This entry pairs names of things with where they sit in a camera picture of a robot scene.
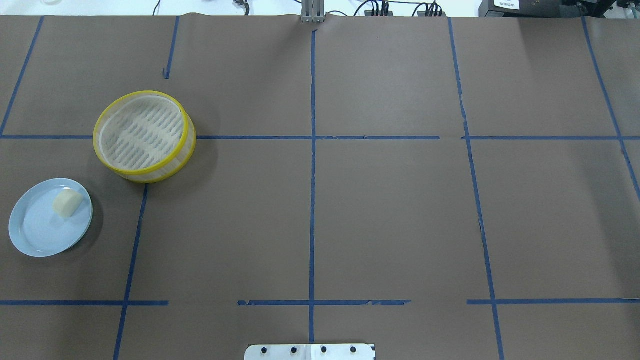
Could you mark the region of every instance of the label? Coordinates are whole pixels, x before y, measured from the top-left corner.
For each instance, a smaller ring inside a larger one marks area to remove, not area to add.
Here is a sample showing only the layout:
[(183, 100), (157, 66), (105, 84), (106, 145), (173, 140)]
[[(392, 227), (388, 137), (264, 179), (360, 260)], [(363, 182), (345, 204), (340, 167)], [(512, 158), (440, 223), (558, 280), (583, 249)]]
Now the label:
[(499, 8), (519, 10), (520, 0), (493, 0), (493, 4)]

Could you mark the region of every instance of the table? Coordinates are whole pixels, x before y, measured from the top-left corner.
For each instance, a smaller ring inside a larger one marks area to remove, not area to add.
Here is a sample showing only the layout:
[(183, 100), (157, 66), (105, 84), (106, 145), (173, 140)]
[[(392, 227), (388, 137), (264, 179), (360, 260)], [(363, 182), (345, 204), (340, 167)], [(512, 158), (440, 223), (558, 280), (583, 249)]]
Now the table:
[[(0, 235), (0, 357), (638, 358), (638, 27), (0, 17), (0, 223), (53, 177), (94, 205), (51, 258)], [(198, 132), (156, 184), (92, 148), (137, 90)]]

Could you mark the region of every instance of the black cable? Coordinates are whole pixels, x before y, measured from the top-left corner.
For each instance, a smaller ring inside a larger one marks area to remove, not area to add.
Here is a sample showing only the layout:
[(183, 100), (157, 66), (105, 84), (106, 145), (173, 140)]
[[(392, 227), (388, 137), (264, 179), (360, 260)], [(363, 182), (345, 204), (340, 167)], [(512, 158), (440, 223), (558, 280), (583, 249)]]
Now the black cable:
[(438, 13), (438, 8), (440, 8), (440, 5), (438, 5), (438, 3), (436, 3), (435, 1), (431, 4), (431, 6), (429, 7), (429, 10), (427, 11), (427, 13), (424, 14), (424, 16), (426, 17), (435, 17), (436, 14)]
[(158, 6), (160, 6), (160, 1), (162, 0), (158, 0), (158, 3), (156, 4), (156, 7), (154, 8), (154, 12), (151, 14), (151, 16), (156, 16), (156, 10), (158, 9)]
[(418, 12), (418, 9), (419, 9), (419, 8), (420, 8), (420, 6), (422, 6), (422, 5), (424, 5), (424, 6), (426, 7), (426, 10), (425, 10), (425, 11), (429, 10), (429, 4), (427, 4), (427, 3), (419, 4), (418, 6), (416, 6), (416, 7), (415, 7), (415, 10), (413, 11), (413, 14), (411, 14), (411, 17), (414, 17), (414, 16), (415, 16), (415, 14)]
[(344, 16), (349, 17), (349, 15), (347, 15), (347, 14), (345, 14), (345, 13), (343, 13), (343, 12), (340, 12), (340, 11), (338, 11), (338, 10), (332, 10), (332, 11), (330, 11), (330, 12), (328, 12), (328, 13), (341, 13), (341, 14), (343, 14)]
[(385, 0), (385, 2), (394, 3), (394, 4), (414, 4), (414, 5), (422, 4), (422, 3), (413, 3), (413, 2), (409, 2), (409, 1), (394, 1), (394, 0)]
[(249, 0), (234, 0), (234, 3), (239, 6), (244, 6), (244, 16), (249, 16)]
[(373, 9), (374, 9), (374, 5), (375, 5), (375, 9), (376, 9), (376, 13), (378, 13), (380, 11), (380, 8), (378, 8), (379, 4), (376, 0), (366, 0), (364, 3), (360, 4), (360, 6), (358, 6), (358, 8), (356, 9), (356, 12), (353, 13), (353, 16), (357, 16), (358, 12), (360, 11), (360, 9), (362, 9), (362, 7), (364, 6), (364, 4), (366, 3), (371, 3), (371, 15), (373, 15)]

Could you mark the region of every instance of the plate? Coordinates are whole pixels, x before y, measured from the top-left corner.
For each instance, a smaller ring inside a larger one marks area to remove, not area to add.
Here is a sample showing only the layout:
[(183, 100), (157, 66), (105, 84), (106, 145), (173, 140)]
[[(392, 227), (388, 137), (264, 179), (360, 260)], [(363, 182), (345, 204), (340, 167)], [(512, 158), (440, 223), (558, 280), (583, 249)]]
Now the plate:
[[(53, 200), (64, 189), (84, 197), (69, 218), (53, 211)], [(92, 217), (91, 197), (82, 185), (71, 179), (46, 180), (18, 200), (9, 218), (9, 236), (23, 254), (44, 258), (74, 246), (86, 234)]]

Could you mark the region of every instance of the blue tape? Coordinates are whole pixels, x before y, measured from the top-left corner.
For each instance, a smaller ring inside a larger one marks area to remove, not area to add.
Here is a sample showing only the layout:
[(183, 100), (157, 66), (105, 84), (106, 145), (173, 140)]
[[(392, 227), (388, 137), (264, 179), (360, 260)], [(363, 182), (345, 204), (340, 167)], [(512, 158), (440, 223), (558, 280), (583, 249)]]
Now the blue tape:
[(616, 136), (463, 136), (460, 140), (617, 140)]
[(91, 135), (2, 135), (3, 139), (16, 140), (91, 140)]
[[(121, 300), (0, 300), (0, 306), (122, 306)], [(168, 306), (165, 300), (130, 301), (129, 306)]]
[(127, 306), (169, 306), (169, 302), (167, 300), (130, 300)]
[(616, 134), (618, 135), (618, 140), (620, 141), (622, 154), (624, 155), (625, 161), (627, 162), (627, 168), (629, 169), (629, 174), (631, 175), (631, 181), (633, 182), (634, 188), (636, 189), (636, 197), (638, 198), (638, 200), (640, 200), (640, 187), (638, 187), (638, 180), (636, 177), (636, 173), (634, 172), (634, 168), (631, 165), (631, 160), (629, 159), (629, 154), (627, 153), (627, 147), (625, 146), (625, 141), (622, 138), (622, 133), (620, 132), (620, 126), (618, 125), (618, 119), (616, 119), (616, 114), (613, 112), (613, 107), (611, 106), (609, 93), (607, 92), (607, 87), (604, 85), (604, 80), (602, 79), (602, 75), (600, 73), (600, 67), (598, 66), (598, 60), (596, 60), (596, 54), (593, 52), (593, 47), (591, 46), (591, 38), (589, 37), (587, 20), (585, 19), (584, 16), (582, 17), (582, 29), (584, 30), (584, 37), (587, 40), (587, 47), (589, 48), (589, 53), (591, 54), (591, 61), (593, 61), (593, 68), (596, 70), (596, 75), (598, 76), (598, 82), (600, 82), (600, 88), (602, 89), (602, 94), (604, 95), (605, 102), (607, 103), (607, 108), (609, 109), (609, 115), (611, 116), (613, 127), (616, 129)]
[(127, 287), (124, 293), (124, 301), (122, 304), (122, 313), (120, 314), (120, 325), (118, 326), (118, 336), (116, 337), (115, 350), (113, 351), (113, 360), (117, 360), (120, 356), (120, 344), (122, 342), (122, 333), (124, 332), (124, 323), (127, 319), (127, 307), (129, 305), (129, 295), (131, 294), (131, 283), (133, 282), (133, 273), (136, 269), (136, 257), (138, 256), (138, 245), (140, 244), (140, 234), (142, 231), (142, 220), (145, 216), (147, 208), (147, 196), (149, 184), (145, 184), (145, 191), (142, 194), (142, 203), (140, 205), (140, 215), (138, 217), (138, 227), (136, 228), (136, 239), (133, 242), (133, 251), (131, 253), (131, 264), (129, 265), (129, 275), (127, 276)]
[(178, 37), (178, 25), (180, 24), (180, 17), (175, 17), (175, 25), (173, 26), (173, 39), (171, 40), (171, 50), (169, 50), (169, 61), (166, 64), (166, 70), (163, 69), (164, 79), (169, 80), (171, 74), (171, 64), (173, 63), (173, 51), (175, 50), (175, 39)]
[(238, 306), (308, 306), (308, 300), (240, 300)]
[(0, 300), (0, 306), (122, 306), (121, 300)]
[(640, 304), (640, 299), (584, 298), (584, 299), (496, 299), (467, 300), (467, 305), (545, 305), (545, 304)]
[[(314, 140), (314, 136), (198, 135), (201, 140)], [(439, 140), (439, 136), (315, 136), (315, 140)]]
[(9, 115), (11, 115), (11, 109), (13, 108), (13, 103), (15, 102), (15, 98), (18, 96), (18, 90), (20, 90), (20, 84), (22, 84), (22, 78), (24, 77), (24, 72), (27, 71), (27, 65), (29, 65), (29, 60), (31, 59), (31, 54), (33, 54), (33, 48), (36, 46), (36, 41), (38, 40), (38, 35), (40, 34), (40, 30), (42, 29), (43, 22), (44, 22), (44, 16), (41, 16), (40, 21), (38, 21), (38, 27), (36, 28), (36, 32), (35, 34), (33, 34), (33, 39), (31, 40), (31, 46), (29, 46), (29, 51), (27, 52), (27, 56), (24, 59), (24, 63), (22, 64), (22, 69), (20, 70), (18, 81), (16, 81), (15, 87), (13, 88), (13, 93), (11, 94), (9, 105), (6, 107), (6, 112), (4, 113), (4, 119), (2, 121), (2, 125), (0, 125), (0, 136), (2, 136), (2, 134), (4, 133), (4, 128), (6, 127), (6, 123), (9, 121)]
[[(467, 154), (469, 156), (469, 166), (471, 167), (471, 178), (474, 185), (474, 194), (476, 196), (476, 208), (478, 213), (478, 222), (480, 224), (480, 234), (482, 237), (482, 244), (484, 247), (484, 266), (486, 268), (486, 277), (489, 284), (489, 295), (492, 300), (495, 300), (495, 291), (493, 289), (493, 275), (491, 270), (491, 262), (489, 260), (489, 246), (486, 242), (486, 233), (484, 231), (484, 218), (482, 213), (482, 205), (480, 203), (480, 192), (478, 190), (478, 183), (476, 177), (476, 166), (474, 164), (474, 156), (471, 149), (471, 140), (469, 134), (469, 126), (467, 123), (467, 112), (465, 111), (465, 105), (462, 101), (462, 82), (460, 80), (460, 68), (458, 66), (458, 54), (456, 52), (456, 41), (453, 35), (453, 24), (451, 18), (447, 18), (449, 21), (449, 37), (451, 38), (451, 52), (453, 53), (453, 65), (456, 70), (456, 82), (458, 84), (458, 97), (460, 98), (460, 111), (462, 112), (462, 119), (465, 127), (465, 138), (467, 143)], [(500, 320), (498, 317), (498, 307), (492, 304), (493, 311), (493, 326), (495, 327), (495, 339), (498, 345), (498, 356), (500, 360), (504, 360), (504, 349), (502, 347), (502, 333), (500, 331)]]
[(311, 32), (311, 207), (309, 229), (309, 343), (313, 344), (316, 295), (316, 31)]
[(318, 306), (404, 306), (411, 300), (316, 300)]
[[(314, 300), (314, 306), (404, 306), (411, 300)], [(240, 300), (238, 306), (309, 306), (308, 300)]]
[(318, 140), (439, 140), (439, 136), (317, 136)]
[(201, 140), (311, 140), (312, 136), (198, 135)]

